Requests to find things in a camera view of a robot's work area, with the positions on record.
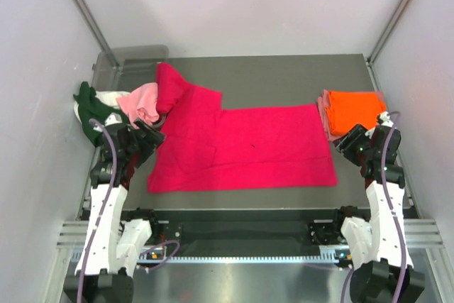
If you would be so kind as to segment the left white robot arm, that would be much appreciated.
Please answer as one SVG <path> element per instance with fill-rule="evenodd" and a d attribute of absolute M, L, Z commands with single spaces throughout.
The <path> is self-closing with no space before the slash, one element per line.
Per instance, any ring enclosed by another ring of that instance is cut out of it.
<path fill-rule="evenodd" d="M 151 210 L 123 213 L 133 174 L 164 142 L 164 135 L 138 119 L 110 116 L 101 131 L 99 158 L 90 172 L 90 210 L 84 247 L 63 292 L 71 302 L 131 302 L 133 274 L 143 246 L 161 234 Z"/>

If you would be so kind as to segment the red t shirt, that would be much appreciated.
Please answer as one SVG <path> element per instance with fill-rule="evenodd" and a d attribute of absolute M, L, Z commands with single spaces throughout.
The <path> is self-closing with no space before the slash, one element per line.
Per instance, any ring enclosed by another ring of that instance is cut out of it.
<path fill-rule="evenodd" d="M 190 88 L 183 76 L 166 62 L 157 65 L 156 82 L 158 87 L 156 109 L 159 114 L 168 114 Z"/>

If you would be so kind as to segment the magenta t shirt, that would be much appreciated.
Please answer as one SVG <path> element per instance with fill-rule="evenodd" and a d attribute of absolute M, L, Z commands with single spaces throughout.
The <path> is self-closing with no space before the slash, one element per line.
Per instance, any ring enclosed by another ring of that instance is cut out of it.
<path fill-rule="evenodd" d="M 221 93 L 190 84 L 166 115 L 165 142 L 148 177 L 150 193 L 338 182 L 313 104 L 222 109 Z"/>

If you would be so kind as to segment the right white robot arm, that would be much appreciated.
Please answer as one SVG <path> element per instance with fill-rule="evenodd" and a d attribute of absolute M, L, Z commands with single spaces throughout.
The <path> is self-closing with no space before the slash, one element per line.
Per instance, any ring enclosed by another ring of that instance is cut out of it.
<path fill-rule="evenodd" d="M 336 150 L 360 167 L 370 218 L 344 209 L 331 235 L 348 243 L 353 271 L 352 302 L 415 302 L 425 289 L 424 274 L 415 271 L 404 233 L 404 170 L 396 163 L 401 133 L 392 124 L 372 132 L 358 124 L 335 141 Z"/>

